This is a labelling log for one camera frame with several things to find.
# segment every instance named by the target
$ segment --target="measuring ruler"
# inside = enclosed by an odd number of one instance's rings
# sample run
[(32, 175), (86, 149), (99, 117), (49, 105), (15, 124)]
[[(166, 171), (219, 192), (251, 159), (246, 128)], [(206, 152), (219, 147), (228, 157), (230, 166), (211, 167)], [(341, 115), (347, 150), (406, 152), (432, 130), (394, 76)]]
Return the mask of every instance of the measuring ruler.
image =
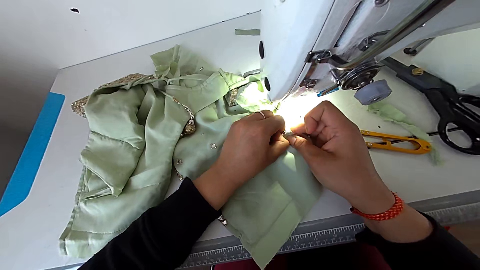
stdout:
[[(480, 202), (445, 209), (427, 211), (441, 225), (452, 225), (480, 219)], [(357, 216), (346, 215), (346, 218), (358, 219)], [(363, 223), (336, 227), (332, 229), (292, 234), (279, 249), (278, 254), (300, 251), (321, 246), (349, 243), (355, 240), (355, 234), (365, 228)], [(242, 246), (235, 245), (214, 250), (192, 253), (180, 268), (212, 265), (251, 258), (250, 253)]]

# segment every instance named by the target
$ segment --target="green blouse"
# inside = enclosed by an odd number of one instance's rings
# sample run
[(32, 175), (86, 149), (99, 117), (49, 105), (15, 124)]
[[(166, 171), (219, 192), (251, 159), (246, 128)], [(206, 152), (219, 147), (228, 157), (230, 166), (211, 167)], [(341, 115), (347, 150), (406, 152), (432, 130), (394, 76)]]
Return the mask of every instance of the green blouse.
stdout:
[[(155, 76), (133, 74), (101, 86), (84, 106), (90, 135), (81, 152), (75, 206), (60, 237), (65, 255), (92, 256), (159, 204), (171, 181), (205, 172), (233, 122), (252, 108), (272, 106), (257, 94), (248, 99), (252, 87), (263, 90), (259, 76), (218, 71), (178, 45), (151, 58)], [(233, 105), (237, 95), (239, 105)], [(187, 109), (194, 115), (192, 134), (184, 131), (191, 119)], [(303, 158), (289, 148), (239, 188), (222, 214), (263, 269), (320, 191)]]

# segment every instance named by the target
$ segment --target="ring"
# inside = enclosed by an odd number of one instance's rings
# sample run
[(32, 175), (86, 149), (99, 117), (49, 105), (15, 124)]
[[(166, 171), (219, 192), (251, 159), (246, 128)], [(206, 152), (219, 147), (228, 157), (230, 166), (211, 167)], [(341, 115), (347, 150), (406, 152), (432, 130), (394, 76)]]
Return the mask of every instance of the ring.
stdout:
[(260, 113), (260, 114), (264, 117), (264, 119), (265, 119), (265, 115), (264, 115), (264, 113), (263, 113), (261, 110), (256, 111), (256, 112), (254, 112), (254, 113)]

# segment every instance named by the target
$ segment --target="black scissors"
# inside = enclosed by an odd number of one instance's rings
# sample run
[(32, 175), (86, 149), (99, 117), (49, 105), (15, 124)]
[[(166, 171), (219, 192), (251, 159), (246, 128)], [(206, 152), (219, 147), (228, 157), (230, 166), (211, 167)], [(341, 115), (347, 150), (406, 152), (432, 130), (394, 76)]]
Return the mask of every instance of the black scissors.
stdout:
[[(387, 57), (382, 60), (385, 66), (396, 72), (396, 76), (422, 92), (440, 116), (438, 134), (450, 147), (470, 155), (480, 155), (480, 115), (465, 104), (480, 110), (480, 98), (457, 93), (448, 82), (422, 70), (417, 66), (406, 66)], [(447, 135), (448, 124), (456, 125), (471, 140), (468, 148), (458, 146)]]

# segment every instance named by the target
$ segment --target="orange thread bracelet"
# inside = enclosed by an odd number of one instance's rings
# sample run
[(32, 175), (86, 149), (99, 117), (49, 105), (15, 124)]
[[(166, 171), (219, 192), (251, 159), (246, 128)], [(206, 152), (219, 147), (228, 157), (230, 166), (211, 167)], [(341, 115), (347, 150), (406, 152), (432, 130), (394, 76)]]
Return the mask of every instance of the orange thread bracelet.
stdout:
[(350, 208), (350, 211), (352, 211), (352, 213), (354, 213), (354, 214), (360, 215), (360, 216), (362, 216), (366, 219), (373, 220), (373, 221), (385, 221), (385, 220), (392, 219), (392, 218), (398, 216), (403, 210), (403, 200), (400, 199), (400, 197), (397, 196), (395, 193), (392, 192), (392, 194), (395, 197), (395, 203), (393, 204), (393, 206), (389, 210), (387, 210), (383, 213), (365, 214), (365, 213), (360, 212), (355, 207)]

